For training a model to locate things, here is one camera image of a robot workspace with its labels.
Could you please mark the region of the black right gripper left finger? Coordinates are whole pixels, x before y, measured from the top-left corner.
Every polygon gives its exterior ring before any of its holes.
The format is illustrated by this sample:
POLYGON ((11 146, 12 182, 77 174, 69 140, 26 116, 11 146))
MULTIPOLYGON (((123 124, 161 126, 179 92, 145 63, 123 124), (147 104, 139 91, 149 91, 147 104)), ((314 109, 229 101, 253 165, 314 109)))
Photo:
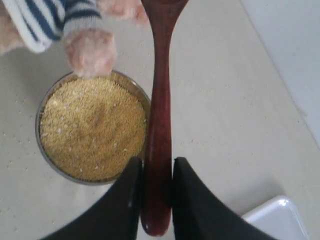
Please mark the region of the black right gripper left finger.
POLYGON ((143 163, 132 157, 120 177, 90 209, 45 240, 135 240, 143 163))

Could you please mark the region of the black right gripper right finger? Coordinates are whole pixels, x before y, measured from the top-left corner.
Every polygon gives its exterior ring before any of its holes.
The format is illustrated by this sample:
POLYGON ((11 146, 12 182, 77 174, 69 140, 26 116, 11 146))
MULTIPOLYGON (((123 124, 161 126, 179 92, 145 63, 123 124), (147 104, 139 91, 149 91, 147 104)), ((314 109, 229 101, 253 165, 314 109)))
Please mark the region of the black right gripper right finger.
POLYGON ((174 160, 172 217, 177 240, 271 240, 223 204, 184 157, 174 160))

